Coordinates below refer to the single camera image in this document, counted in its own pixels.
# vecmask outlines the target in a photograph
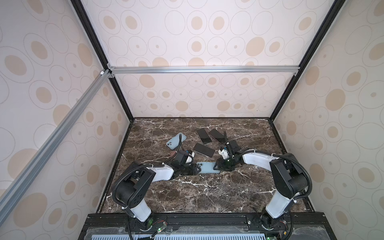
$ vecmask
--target black motor joint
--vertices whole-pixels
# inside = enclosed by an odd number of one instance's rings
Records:
[[[197,175],[201,172],[201,168],[193,162],[193,158],[191,162],[187,163],[188,158],[192,157],[192,150],[188,149],[184,151],[179,149],[175,154],[176,155],[173,160],[168,163],[168,165],[174,170],[171,179],[184,175]]]
[[[242,153],[249,150],[249,148],[240,148],[235,140],[227,141],[224,147],[220,147],[220,151],[227,150],[228,158],[224,159],[219,157],[216,160],[214,170],[231,172],[235,170],[236,165],[244,164]]]

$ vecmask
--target wallpaper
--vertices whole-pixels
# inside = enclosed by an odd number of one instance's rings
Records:
[[[101,70],[64,0],[0,7],[0,196]]]
[[[112,66],[298,65],[333,0],[83,0]]]
[[[343,8],[275,125],[338,240],[384,236],[384,0]]]
[[[134,117],[269,117],[293,73],[117,74]]]
[[[0,227],[0,240],[77,240],[99,204],[128,119],[103,84]]]

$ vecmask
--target marble tabletop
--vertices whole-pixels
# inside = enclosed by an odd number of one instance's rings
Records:
[[[240,147],[255,148],[271,153],[281,153],[281,149],[265,119],[243,118],[158,118],[135,119],[133,127],[119,160],[114,180],[134,160],[142,163],[160,164],[172,150],[166,142],[177,133],[187,136],[184,149],[193,149],[200,141],[196,130],[206,128],[207,132],[216,128],[227,131],[228,139],[235,139]],[[217,150],[220,144],[213,138],[206,146],[215,149],[212,158],[196,153],[195,162],[215,162],[220,157]],[[260,212],[272,198],[275,191],[272,174],[260,167],[243,165],[233,172],[220,174],[199,174],[183,176],[170,181],[151,184],[145,201],[153,212]],[[300,200],[291,209],[293,212],[306,212]],[[111,198],[111,189],[105,199],[101,213],[123,212]]]

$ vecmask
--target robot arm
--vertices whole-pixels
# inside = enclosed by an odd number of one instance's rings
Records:
[[[197,175],[201,168],[193,163],[195,153],[192,150],[178,150],[162,166],[144,165],[134,161],[114,183],[112,199],[131,217],[139,220],[143,229],[152,224],[151,209],[144,196],[152,182],[171,180],[181,175]]]
[[[263,209],[261,221],[266,229],[272,229],[279,218],[290,210],[299,198],[311,193],[312,181],[305,168],[291,153],[284,155],[268,154],[255,149],[241,149],[235,140],[226,141],[219,150],[222,156],[217,159],[214,169],[233,171],[238,164],[251,164],[272,172],[276,191]]]

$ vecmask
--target phone screen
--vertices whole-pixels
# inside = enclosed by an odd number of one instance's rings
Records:
[[[204,128],[200,128],[196,132],[197,132],[198,136],[200,137],[201,141],[203,142],[203,144],[207,144],[207,143],[212,142],[212,140],[210,139],[208,133],[205,131]]]
[[[193,148],[194,151],[201,153],[207,157],[213,157],[215,150],[212,148],[209,148],[207,146],[204,146],[200,143],[196,143],[195,147]]]
[[[224,135],[222,135],[217,129],[211,130],[209,132],[209,135],[211,135],[219,143],[221,143],[221,144],[225,143]]]

